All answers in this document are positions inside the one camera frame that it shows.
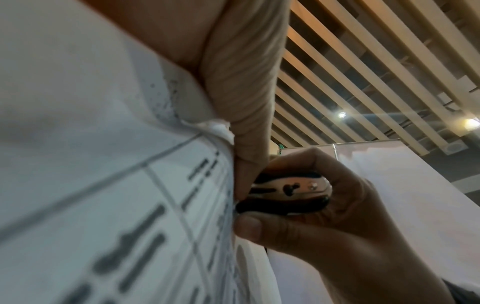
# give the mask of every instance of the ceiling light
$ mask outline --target ceiling light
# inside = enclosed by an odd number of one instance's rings
[[[465,129],[473,131],[480,128],[480,119],[478,118],[469,118],[465,120]]]

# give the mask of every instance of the wooden slat ceiling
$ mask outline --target wooden slat ceiling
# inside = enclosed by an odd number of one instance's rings
[[[480,1],[451,2],[294,0],[272,139],[402,139],[426,155],[466,135],[459,122],[480,117]]]

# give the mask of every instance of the hand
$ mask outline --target hand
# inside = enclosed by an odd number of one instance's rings
[[[312,170],[333,186],[318,213],[281,217],[244,213],[235,233],[296,256],[322,275],[335,303],[454,304],[445,284],[413,252],[374,186],[310,148],[274,159],[266,172]]]
[[[235,195],[268,163],[290,0],[83,0],[190,70],[235,134]]]

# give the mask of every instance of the paper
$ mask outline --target paper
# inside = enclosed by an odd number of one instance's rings
[[[280,302],[232,235],[231,134],[180,121],[215,117],[192,77],[77,1],[0,20],[2,303]]]

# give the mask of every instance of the dark sleeve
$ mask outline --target dark sleeve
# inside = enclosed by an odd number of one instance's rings
[[[480,296],[472,291],[465,290],[446,280],[443,280],[450,290],[456,304],[480,304]]]

